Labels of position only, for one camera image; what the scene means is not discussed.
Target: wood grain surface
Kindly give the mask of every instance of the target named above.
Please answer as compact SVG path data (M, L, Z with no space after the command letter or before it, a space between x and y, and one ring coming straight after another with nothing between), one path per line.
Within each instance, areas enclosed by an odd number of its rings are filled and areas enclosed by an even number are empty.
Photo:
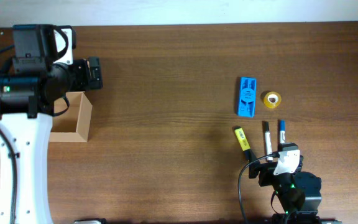
M275 148L278 119L323 179L319 215L358 223L358 22L75 30L75 58L101 58L104 88L86 93L89 142L49 145L55 223L240 220L246 162L232 127L261 156L262 120ZM0 48L12 44L1 31ZM258 79L253 119L235 113L239 77ZM283 98L275 110L259 99L267 90ZM242 187L248 216L271 217L272 188Z

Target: yellow tape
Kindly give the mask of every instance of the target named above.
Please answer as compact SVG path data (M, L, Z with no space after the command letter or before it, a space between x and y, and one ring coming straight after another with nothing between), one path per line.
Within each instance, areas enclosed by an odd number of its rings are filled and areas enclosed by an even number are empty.
M244 131L242 130L242 128L237 128L236 130L234 130L234 132L237 136L237 139L239 140L242 150L245 151L245 150L250 149L251 147L248 144L246 134L244 134Z
M268 92L264 98L264 104L271 109L276 108L281 103L281 96L280 94L271 91Z

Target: blue box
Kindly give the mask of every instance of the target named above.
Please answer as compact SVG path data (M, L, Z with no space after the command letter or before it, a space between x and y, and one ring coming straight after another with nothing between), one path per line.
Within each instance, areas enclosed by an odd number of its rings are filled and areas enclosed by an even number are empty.
M256 103L256 79L242 77L239 91L238 116L253 118L255 115Z

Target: tape roll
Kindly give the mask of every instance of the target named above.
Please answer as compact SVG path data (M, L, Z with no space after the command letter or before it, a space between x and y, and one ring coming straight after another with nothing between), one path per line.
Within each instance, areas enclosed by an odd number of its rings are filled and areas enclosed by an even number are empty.
M265 98L264 98L264 104L268 107L268 108L271 108L271 109L274 109L276 108L278 105L280 105L281 103L281 96L280 94L274 92L274 91L271 91L271 92L268 92L266 95L265 95Z

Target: open cardboard box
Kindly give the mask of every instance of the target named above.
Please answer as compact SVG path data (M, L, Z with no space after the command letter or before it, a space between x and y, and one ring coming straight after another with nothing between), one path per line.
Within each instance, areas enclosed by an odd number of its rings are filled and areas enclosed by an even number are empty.
M68 92L70 107L60 116L53 117L50 142L87 142L91 124L92 104L83 92ZM63 111L67 105L63 99L55 101L55 112Z

